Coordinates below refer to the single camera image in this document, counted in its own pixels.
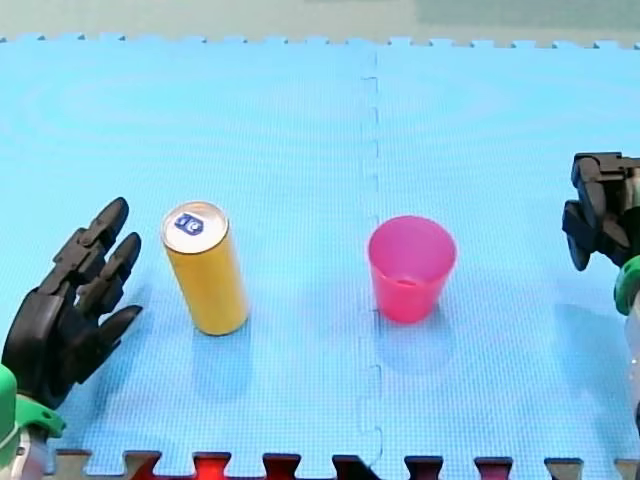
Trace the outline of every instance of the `plastic cup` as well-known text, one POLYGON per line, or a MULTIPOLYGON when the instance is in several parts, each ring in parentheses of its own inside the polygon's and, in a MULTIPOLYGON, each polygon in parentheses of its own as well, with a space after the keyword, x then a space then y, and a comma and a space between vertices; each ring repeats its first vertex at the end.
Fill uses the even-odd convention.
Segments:
POLYGON ((426 218, 395 217, 376 229, 368 250, 378 310, 399 323, 426 318, 456 261, 451 235, 426 218))

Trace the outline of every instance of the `floor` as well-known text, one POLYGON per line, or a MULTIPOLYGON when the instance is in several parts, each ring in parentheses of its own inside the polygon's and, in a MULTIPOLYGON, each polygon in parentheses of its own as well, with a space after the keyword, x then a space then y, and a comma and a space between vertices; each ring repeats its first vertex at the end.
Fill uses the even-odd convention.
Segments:
POLYGON ((0 34, 24 32, 144 33, 171 38, 204 35, 211 41, 243 35, 257 41, 281 35, 291 41, 323 35, 333 42, 360 37, 386 42, 410 36, 417 43, 450 38, 460 44, 491 39, 498 45, 536 40, 549 46, 566 40, 591 46, 640 41, 636 0, 0 0, 0 34))

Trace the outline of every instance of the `green robot part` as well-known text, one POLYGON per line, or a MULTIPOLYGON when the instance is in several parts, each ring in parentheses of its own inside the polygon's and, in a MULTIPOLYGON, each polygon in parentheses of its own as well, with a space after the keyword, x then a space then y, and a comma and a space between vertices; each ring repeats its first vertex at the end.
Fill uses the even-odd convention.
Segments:
POLYGON ((60 437, 65 423, 53 410, 19 395, 15 377, 0 364, 0 471, 13 462, 20 432, 28 427, 40 428, 49 437, 60 437))
POLYGON ((618 312, 629 315, 638 292, 640 292, 640 255, 628 260, 618 273, 613 290, 618 312))

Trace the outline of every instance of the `cup rim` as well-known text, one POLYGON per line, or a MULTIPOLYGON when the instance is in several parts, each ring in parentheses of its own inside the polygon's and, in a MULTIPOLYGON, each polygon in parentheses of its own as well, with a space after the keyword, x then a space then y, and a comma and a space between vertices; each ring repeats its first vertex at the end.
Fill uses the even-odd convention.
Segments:
POLYGON ((400 216, 396 216, 396 217, 391 217, 388 220, 385 220, 383 223, 381 223, 380 225, 378 225, 378 227, 376 227, 376 229, 373 231, 373 233, 371 234, 371 236, 369 237, 369 241, 368 241, 368 245, 367 245, 367 256, 368 256, 368 260, 369 260, 369 266, 370 268, 375 272, 375 274, 377 276, 379 276, 380 278, 382 278, 383 280, 387 281, 387 282, 391 282, 393 283, 397 288, 416 288, 416 285, 406 285, 403 284, 402 282, 399 282, 397 280, 394 280, 392 278, 390 278, 388 275, 385 275, 380 268, 378 268, 378 266, 373 262, 372 259, 372 255, 371 255, 371 250, 372 250, 372 245, 373 242, 375 240, 376 234, 378 234, 378 232, 385 228, 388 227, 390 224, 399 222, 399 221, 407 221, 407 220, 411 220, 411 221, 419 221, 421 223, 427 223, 430 226, 435 227, 437 230, 439 230, 439 233, 443 234, 443 237, 447 240, 447 243, 449 244, 449 246, 451 247, 451 264, 448 266, 448 268, 446 270, 444 270, 440 275, 434 276, 433 279, 429 280, 429 281, 424 281, 424 280, 420 280, 418 282, 416 282, 416 285, 418 287, 430 287, 435 283, 438 283, 440 281, 442 281, 443 279, 446 279, 449 274, 451 273, 451 271, 453 270, 456 261, 458 259, 458 247, 456 245, 456 242, 453 238, 453 236, 451 235, 451 233, 449 233, 449 231, 444 228, 440 223, 436 222, 435 220, 432 220, 430 218, 427 217, 422 217, 422 216, 418 216, 418 215, 400 215, 400 216))

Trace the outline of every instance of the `yellow can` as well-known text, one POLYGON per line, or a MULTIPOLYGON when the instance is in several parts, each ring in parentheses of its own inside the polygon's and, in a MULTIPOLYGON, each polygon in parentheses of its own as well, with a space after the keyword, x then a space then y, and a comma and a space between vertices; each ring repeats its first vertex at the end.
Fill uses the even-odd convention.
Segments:
POLYGON ((162 241, 196 327, 209 335, 240 328, 249 305, 222 210, 205 202, 180 205, 165 217, 162 241))

